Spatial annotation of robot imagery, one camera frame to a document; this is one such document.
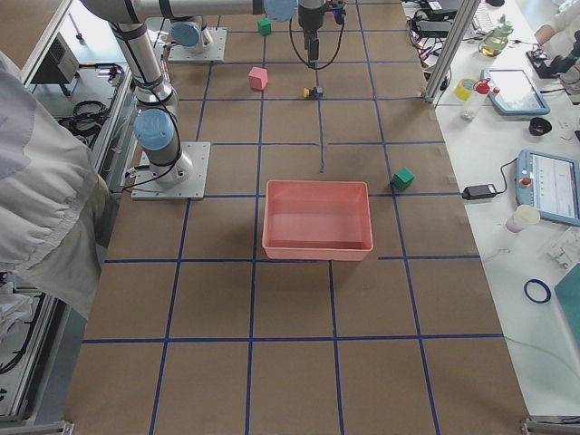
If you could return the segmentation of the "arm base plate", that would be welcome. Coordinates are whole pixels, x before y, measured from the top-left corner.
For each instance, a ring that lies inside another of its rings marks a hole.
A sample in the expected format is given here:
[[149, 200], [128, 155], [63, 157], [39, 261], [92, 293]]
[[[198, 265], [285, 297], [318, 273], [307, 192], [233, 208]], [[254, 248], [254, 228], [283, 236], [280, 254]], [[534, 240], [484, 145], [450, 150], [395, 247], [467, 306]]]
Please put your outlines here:
[[226, 27], [207, 27], [195, 46], [173, 45], [169, 50], [171, 63], [222, 63], [227, 41]]
[[205, 196], [210, 142], [184, 141], [182, 155], [175, 167], [163, 177], [161, 167], [151, 165], [145, 151], [140, 155], [140, 165], [148, 166], [139, 170], [135, 187], [131, 190], [133, 200], [201, 200]]

